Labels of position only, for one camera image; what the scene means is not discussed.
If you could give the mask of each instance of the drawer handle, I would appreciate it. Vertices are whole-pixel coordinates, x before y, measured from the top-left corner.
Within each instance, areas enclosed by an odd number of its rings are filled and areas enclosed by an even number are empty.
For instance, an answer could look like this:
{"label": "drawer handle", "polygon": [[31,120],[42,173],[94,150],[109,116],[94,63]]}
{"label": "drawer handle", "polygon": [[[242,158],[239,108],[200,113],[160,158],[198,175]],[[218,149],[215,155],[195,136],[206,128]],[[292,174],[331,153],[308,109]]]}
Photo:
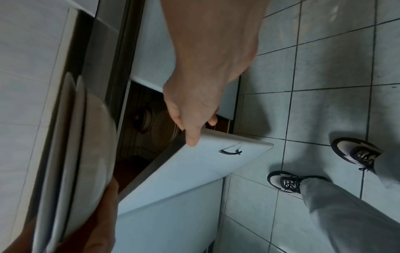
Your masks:
{"label": "drawer handle", "polygon": [[242,151],[239,151],[238,149],[236,150],[236,153],[226,152],[223,149],[221,149],[218,152],[220,152],[221,154],[224,154],[224,155],[240,155],[242,153]]}

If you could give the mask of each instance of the sneaker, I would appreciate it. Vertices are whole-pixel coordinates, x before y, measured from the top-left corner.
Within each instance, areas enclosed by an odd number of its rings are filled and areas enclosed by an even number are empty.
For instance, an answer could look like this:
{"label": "sneaker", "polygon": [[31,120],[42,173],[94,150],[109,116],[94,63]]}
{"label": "sneaker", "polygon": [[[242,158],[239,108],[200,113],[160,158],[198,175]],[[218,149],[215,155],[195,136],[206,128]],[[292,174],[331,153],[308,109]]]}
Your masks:
{"label": "sneaker", "polygon": [[375,159],[383,153],[374,144],[355,138],[338,138],[330,146],[344,160],[361,166],[359,170],[370,170],[373,173]]}
{"label": "sneaker", "polygon": [[307,178],[318,178],[332,182],[329,178],[322,176],[297,176],[286,171],[273,171],[268,175],[267,180],[278,190],[301,198],[300,183]]}

